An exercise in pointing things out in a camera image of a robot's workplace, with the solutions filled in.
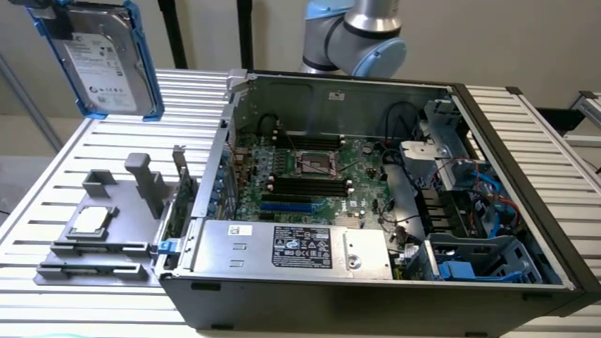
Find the metal slotted surface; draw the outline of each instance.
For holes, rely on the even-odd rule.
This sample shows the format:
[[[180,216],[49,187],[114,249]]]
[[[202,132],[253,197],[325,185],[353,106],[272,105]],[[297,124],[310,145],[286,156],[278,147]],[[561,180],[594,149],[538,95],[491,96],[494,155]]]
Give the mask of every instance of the metal slotted surface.
[[[590,260],[591,268],[601,267],[598,177],[578,163],[577,156],[570,157],[569,146],[558,142],[561,137],[521,96],[505,88],[469,87],[469,92],[579,254]]]
[[[153,170],[162,172],[165,180],[176,180],[170,149],[174,144],[185,144],[192,174],[202,174],[217,117],[221,114],[221,107],[226,104],[222,100],[226,74],[162,70],[157,75],[166,104],[162,120],[158,123],[140,123],[138,118],[133,117],[110,117],[105,121],[85,120],[0,227],[0,239],[4,239],[0,245],[0,337],[58,332],[86,337],[212,335],[185,326],[160,288],[38,287],[32,282],[34,266],[45,258],[49,242],[58,237],[74,206],[84,196],[80,183],[89,169],[110,169],[117,179],[130,180],[132,177],[122,169],[122,160],[130,152],[142,151],[150,154]],[[487,103],[481,102],[481,105],[493,109],[491,113],[497,114],[491,116],[493,123],[501,126],[503,128],[501,130],[509,133],[509,138],[514,139],[506,141],[511,151],[561,154],[553,149],[551,144],[519,141],[523,134],[538,139],[542,135],[541,132],[531,131],[534,127],[527,119],[522,123],[530,125],[514,126],[521,127],[519,130],[511,129],[510,124],[515,124],[515,120],[503,119],[502,115],[505,113],[519,115],[519,109],[510,105],[510,95],[503,89],[479,87],[471,90],[474,96],[489,99],[485,100]],[[505,99],[502,102],[509,104],[497,105],[491,100],[494,98]],[[549,161],[554,160],[561,161],[557,156],[547,158],[543,155],[538,158],[534,156],[522,168],[531,173],[549,174],[541,177],[577,179],[578,171],[569,165],[549,165]],[[590,205],[598,206],[598,195],[586,190],[549,189],[547,199],[565,198],[565,194],[555,196],[554,192],[575,194],[581,201],[586,200]],[[597,233],[590,232],[591,227],[583,227],[582,224],[574,220],[562,222],[562,225],[570,228],[571,237],[578,238],[585,245],[585,241],[601,237],[601,230],[597,230]],[[503,337],[598,337],[599,317],[601,306],[590,306],[569,318],[538,318]],[[220,333],[220,337],[226,335],[226,332]],[[254,333],[249,336],[288,335]],[[289,335],[289,337],[305,336],[305,334]]]

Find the capacitor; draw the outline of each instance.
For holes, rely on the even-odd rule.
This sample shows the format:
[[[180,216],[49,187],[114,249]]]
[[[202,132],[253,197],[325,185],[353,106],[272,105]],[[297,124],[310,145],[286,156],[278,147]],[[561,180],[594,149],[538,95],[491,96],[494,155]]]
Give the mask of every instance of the capacitor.
[[[373,179],[376,177],[377,174],[377,170],[373,167],[369,167],[368,169],[365,169],[365,175]]]
[[[208,215],[213,215],[216,211],[217,211],[217,206],[213,203],[206,205],[206,214]]]
[[[213,203],[213,202],[218,201],[220,198],[221,198],[220,194],[217,192],[212,192],[208,201],[210,203]]]
[[[224,173],[222,169],[217,169],[214,177],[217,178],[217,180],[221,180],[225,177],[225,173]]]
[[[224,189],[224,181],[222,180],[218,180],[214,182],[213,189],[217,191]]]
[[[373,148],[370,146],[364,146],[362,152],[364,155],[370,155],[373,153]]]
[[[394,209],[394,201],[388,203],[386,211],[390,212]]]

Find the motherboard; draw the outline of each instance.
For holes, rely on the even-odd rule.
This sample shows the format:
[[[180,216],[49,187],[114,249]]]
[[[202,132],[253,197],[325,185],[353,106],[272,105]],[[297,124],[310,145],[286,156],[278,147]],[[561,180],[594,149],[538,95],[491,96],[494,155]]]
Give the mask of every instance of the motherboard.
[[[238,135],[236,220],[381,229],[389,201],[374,139]]]

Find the cable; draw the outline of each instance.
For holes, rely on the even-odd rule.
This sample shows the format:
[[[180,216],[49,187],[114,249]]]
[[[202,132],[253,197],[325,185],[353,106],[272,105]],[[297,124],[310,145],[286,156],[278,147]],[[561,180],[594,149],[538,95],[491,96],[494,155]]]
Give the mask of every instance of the cable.
[[[498,201],[503,204],[509,204],[511,208],[515,211],[515,225],[519,224],[519,207],[517,206],[515,202],[513,202],[510,199],[498,199]]]
[[[258,118],[258,123],[256,124],[256,132],[254,132],[254,134],[257,136],[261,135],[261,124],[262,124],[262,120],[265,120],[265,118],[274,118],[276,122],[280,120],[280,117],[274,113],[265,113],[265,114],[262,114],[261,117]]]
[[[401,104],[408,104],[408,105],[410,105],[410,107],[413,107],[413,109],[418,112],[418,110],[419,110],[419,108],[417,108],[417,106],[414,105],[414,104],[412,104],[410,102],[408,102],[408,101],[398,101],[398,102],[394,102],[393,104],[390,104],[389,106],[388,106],[388,108],[386,108],[386,119],[385,119],[385,121],[384,121],[384,143],[388,143],[388,120],[389,120],[389,116],[390,116],[390,112],[393,111],[393,108],[396,107],[396,106],[400,106]],[[401,120],[402,121],[402,124],[404,124],[404,126],[405,126],[405,131],[406,131],[406,134],[408,134],[408,136],[410,137],[412,136],[412,132],[410,132],[410,130],[409,130],[409,127],[408,127],[408,125],[406,125],[406,123],[405,123],[405,120]]]
[[[479,173],[477,171],[471,171],[469,174],[475,176],[475,177],[479,175],[479,178],[483,179],[483,181],[486,181],[487,183],[491,184],[491,186],[494,187],[494,190],[497,190],[497,192],[501,192],[501,183],[497,182],[495,180],[493,180],[493,178],[490,176],[487,176],[486,174],[482,174],[482,173]]]
[[[491,204],[491,203],[493,203],[493,199],[490,198],[489,195],[486,195],[486,193],[483,193],[483,192],[481,192],[481,191],[478,191],[478,190],[474,190],[474,189],[463,189],[463,190],[461,190],[461,191],[462,191],[462,192],[470,192],[470,193],[473,193],[473,194],[477,194],[477,195],[479,195],[479,196],[486,200],[487,204]]]
[[[478,187],[478,183],[479,183],[479,169],[478,169],[478,162],[475,160],[471,160],[470,158],[465,157],[465,156],[457,156],[453,157],[438,169],[435,169],[434,174],[431,174],[431,178],[430,178],[430,183],[429,186],[431,187],[431,184],[434,183],[434,179],[435,179],[435,174],[442,170],[443,167],[446,167],[447,164],[453,163],[454,161],[458,160],[465,160],[465,161],[471,161],[475,167],[475,188]]]
[[[498,213],[494,214],[494,226],[491,227],[490,234],[487,238],[494,238],[497,236],[497,232],[501,229],[501,217]]]
[[[473,229],[475,231],[475,235],[477,236],[479,235],[479,231],[478,230],[483,229],[482,220],[479,219],[478,211],[475,210],[475,204],[478,202],[481,202],[481,201],[486,201],[487,202],[487,199],[483,199],[483,198],[479,197],[479,198],[475,198],[475,199],[471,200],[471,213],[469,215],[469,221],[471,223],[471,226],[473,226]]]
[[[392,224],[394,224],[394,225],[398,225],[398,223],[402,223],[402,222],[405,222],[405,221],[408,221],[408,220],[410,220],[410,219],[413,219],[413,218],[421,217],[419,215],[413,215],[413,216],[409,216],[409,217],[406,217],[406,218],[404,218],[404,219],[401,219],[401,220],[390,220],[390,219],[388,219],[386,217],[384,217],[384,209],[386,208],[386,206],[388,206],[393,201],[394,201],[394,200],[390,199],[390,200],[388,201],[388,203],[384,204],[384,207],[380,209],[380,212],[378,212],[380,218],[381,218],[385,222],[392,223]]]

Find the warning label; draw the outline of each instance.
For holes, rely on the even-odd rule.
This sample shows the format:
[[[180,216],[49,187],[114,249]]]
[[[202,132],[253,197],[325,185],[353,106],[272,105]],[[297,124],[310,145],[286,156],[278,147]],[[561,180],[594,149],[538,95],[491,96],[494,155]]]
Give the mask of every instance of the warning label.
[[[332,269],[329,229],[274,227],[272,263],[278,268]]]
[[[113,43],[98,34],[73,33],[68,55],[92,102],[106,110],[134,111],[136,104]]]

